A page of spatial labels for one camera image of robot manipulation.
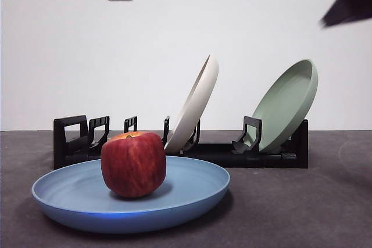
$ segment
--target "blue plate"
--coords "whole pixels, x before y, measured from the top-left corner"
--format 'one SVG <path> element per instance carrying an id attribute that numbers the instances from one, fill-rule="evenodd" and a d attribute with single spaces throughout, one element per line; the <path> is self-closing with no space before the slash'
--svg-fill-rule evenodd
<path id="1" fill-rule="evenodd" d="M 173 227 L 214 207 L 225 195 L 228 172 L 209 162 L 167 156 L 162 185 L 139 199 L 123 199 L 106 187 L 101 161 L 49 172 L 32 187 L 41 210 L 71 228 L 100 233 L 137 233 Z"/>

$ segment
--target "white wall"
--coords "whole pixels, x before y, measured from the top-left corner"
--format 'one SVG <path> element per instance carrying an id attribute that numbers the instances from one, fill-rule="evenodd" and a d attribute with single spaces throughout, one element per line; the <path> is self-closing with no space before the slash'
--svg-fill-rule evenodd
<path id="1" fill-rule="evenodd" d="M 322 29 L 334 0 L 2 0 L 1 129 L 110 115 L 162 129 L 209 53 L 220 74 L 202 128 L 240 129 L 291 64 L 309 58 L 313 130 L 372 129 L 372 20 Z"/>

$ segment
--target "black dish rack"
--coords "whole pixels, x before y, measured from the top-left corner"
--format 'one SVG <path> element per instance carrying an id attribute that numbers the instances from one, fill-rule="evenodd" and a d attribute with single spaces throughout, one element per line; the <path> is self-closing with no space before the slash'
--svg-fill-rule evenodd
<path id="1" fill-rule="evenodd" d="M 130 117 L 124 121 L 124 132 L 130 127 L 137 131 L 138 117 Z M 100 117 L 89 121 L 86 116 L 74 116 L 54 119 L 53 123 L 53 167 L 58 169 L 71 164 L 100 158 L 102 145 L 109 134 L 110 117 Z M 80 125 L 80 136 L 66 140 L 65 127 Z M 308 122 L 303 120 L 297 130 L 281 145 L 280 153 L 259 152 L 262 138 L 262 120 L 245 116 L 242 134 L 231 143 L 200 143 L 200 120 L 190 139 L 184 147 L 171 156 L 182 156 L 209 161 L 221 167 L 243 168 L 308 168 Z M 94 142 L 94 129 L 105 126 L 100 140 Z M 256 128 L 256 139 L 251 146 L 243 143 L 248 126 Z M 169 134 L 169 116 L 164 120 L 162 142 L 165 146 Z"/>

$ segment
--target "apple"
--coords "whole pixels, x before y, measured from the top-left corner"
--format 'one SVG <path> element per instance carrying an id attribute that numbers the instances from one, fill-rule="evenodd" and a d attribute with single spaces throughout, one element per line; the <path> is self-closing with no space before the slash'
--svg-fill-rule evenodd
<path id="1" fill-rule="evenodd" d="M 152 132 L 127 132 L 108 140 L 101 151 L 106 186 L 122 197 L 141 197 L 157 189 L 166 174 L 161 138 Z"/>

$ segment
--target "dark tabletop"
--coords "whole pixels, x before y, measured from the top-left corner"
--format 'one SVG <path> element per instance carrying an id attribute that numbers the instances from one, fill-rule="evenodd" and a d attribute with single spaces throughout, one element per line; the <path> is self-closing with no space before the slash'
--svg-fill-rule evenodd
<path id="1" fill-rule="evenodd" d="M 1 132 L 1 247 L 372 247 L 372 131 L 311 131 L 309 169 L 228 168 L 229 190 L 213 210 L 136 235 L 80 232 L 41 212 L 31 186 L 52 170 L 52 137 Z"/>

